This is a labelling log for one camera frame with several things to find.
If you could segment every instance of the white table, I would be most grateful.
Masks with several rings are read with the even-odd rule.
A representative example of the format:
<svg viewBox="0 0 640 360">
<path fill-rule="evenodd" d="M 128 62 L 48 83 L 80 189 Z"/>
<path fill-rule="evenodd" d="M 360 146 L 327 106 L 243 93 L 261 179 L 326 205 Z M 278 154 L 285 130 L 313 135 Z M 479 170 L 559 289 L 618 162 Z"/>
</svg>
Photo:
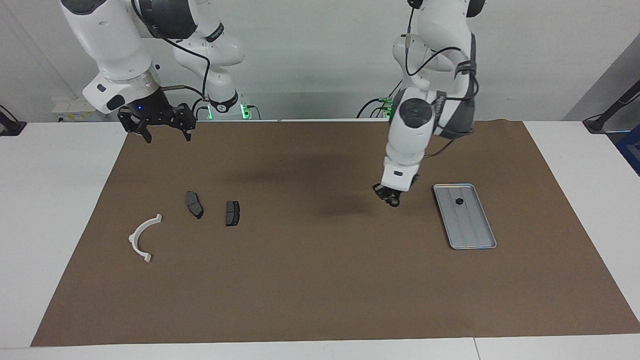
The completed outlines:
<svg viewBox="0 0 640 360">
<path fill-rule="evenodd" d="M 580 123 L 525 124 L 640 318 L 640 178 Z M 640 334 L 28 348 L 124 138 L 117 123 L 0 138 L 0 359 L 640 359 Z"/>
</svg>

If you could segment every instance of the white robotic arm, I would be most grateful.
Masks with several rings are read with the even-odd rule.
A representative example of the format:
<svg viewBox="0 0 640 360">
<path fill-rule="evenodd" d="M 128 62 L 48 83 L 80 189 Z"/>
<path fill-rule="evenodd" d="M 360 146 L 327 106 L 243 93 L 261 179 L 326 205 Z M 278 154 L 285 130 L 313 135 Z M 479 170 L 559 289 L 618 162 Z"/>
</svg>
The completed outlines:
<svg viewBox="0 0 640 360">
<path fill-rule="evenodd" d="M 467 17 L 477 15 L 484 0 L 408 2 L 417 10 L 419 34 L 409 31 L 394 44 L 403 86 L 394 99 L 382 180 L 373 187 L 393 207 L 417 179 L 432 134 L 455 140 L 472 133 L 479 90 Z M 448 72 L 453 92 L 445 91 L 450 84 L 432 82 L 429 71 Z"/>
<path fill-rule="evenodd" d="M 239 96 L 221 67 L 241 63 L 244 51 L 237 39 L 225 34 L 210 0 L 61 0 L 61 7 L 99 68 L 83 95 L 103 113 L 120 108 L 118 119 L 126 131 L 151 142 L 147 126 L 167 125 L 190 140 L 196 126 L 187 104 L 169 104 L 141 46 L 136 17 L 154 37 L 174 45 L 181 65 L 206 79 L 203 100 L 219 113 L 240 113 Z M 179 39 L 184 46 L 169 39 Z"/>
</svg>

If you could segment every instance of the black stand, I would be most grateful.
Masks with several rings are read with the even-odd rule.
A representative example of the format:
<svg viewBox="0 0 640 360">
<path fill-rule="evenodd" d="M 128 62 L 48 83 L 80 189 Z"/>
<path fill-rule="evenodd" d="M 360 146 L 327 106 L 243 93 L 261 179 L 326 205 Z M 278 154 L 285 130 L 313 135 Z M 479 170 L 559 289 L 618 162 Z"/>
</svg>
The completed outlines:
<svg viewBox="0 0 640 360">
<path fill-rule="evenodd" d="M 631 86 L 631 89 L 625 92 L 625 95 L 622 95 L 622 97 L 619 98 L 618 101 L 616 101 L 599 118 L 597 118 L 596 120 L 585 120 L 582 123 L 587 127 L 587 130 L 589 130 L 590 133 L 604 134 L 604 131 L 602 130 L 604 124 L 609 121 L 609 119 L 611 119 L 611 117 L 615 115 L 618 110 L 628 105 L 629 102 L 633 100 L 638 93 L 640 93 L 640 80 L 635 83 L 634 86 Z"/>
<path fill-rule="evenodd" d="M 11 121 L 4 113 L 0 111 L 0 124 L 6 129 L 0 132 L 0 136 L 18 136 L 22 132 L 27 123 L 24 121 Z"/>
</svg>

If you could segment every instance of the metal tray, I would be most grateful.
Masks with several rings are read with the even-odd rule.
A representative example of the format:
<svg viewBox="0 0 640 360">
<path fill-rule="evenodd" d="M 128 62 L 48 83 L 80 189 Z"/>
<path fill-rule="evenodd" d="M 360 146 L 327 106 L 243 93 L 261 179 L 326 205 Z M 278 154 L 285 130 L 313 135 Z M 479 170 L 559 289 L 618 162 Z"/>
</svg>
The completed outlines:
<svg viewBox="0 0 640 360">
<path fill-rule="evenodd" d="M 475 250 L 497 246 L 475 186 L 438 184 L 433 191 L 452 248 Z"/>
</svg>

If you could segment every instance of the white curved object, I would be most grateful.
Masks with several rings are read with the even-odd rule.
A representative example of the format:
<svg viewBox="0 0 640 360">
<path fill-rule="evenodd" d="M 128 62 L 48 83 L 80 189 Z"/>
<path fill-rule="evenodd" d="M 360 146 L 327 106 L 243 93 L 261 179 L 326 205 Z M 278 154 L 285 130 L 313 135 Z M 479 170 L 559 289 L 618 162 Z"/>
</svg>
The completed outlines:
<svg viewBox="0 0 640 360">
<path fill-rule="evenodd" d="M 142 252 L 140 251 L 140 249 L 138 248 L 138 239 L 140 239 L 140 235 L 147 230 L 148 227 L 150 227 L 151 225 L 156 225 L 156 224 L 160 224 L 162 222 L 162 215 L 158 214 L 155 218 L 150 219 L 145 221 L 144 223 L 142 223 L 140 226 L 138 226 L 138 228 L 135 230 L 135 232 L 133 232 L 133 234 L 131 234 L 129 236 L 129 242 L 131 243 L 131 245 L 133 246 L 133 249 L 143 258 L 145 258 L 145 261 L 148 263 L 149 261 L 151 261 L 151 254 L 149 254 L 148 252 Z"/>
</svg>

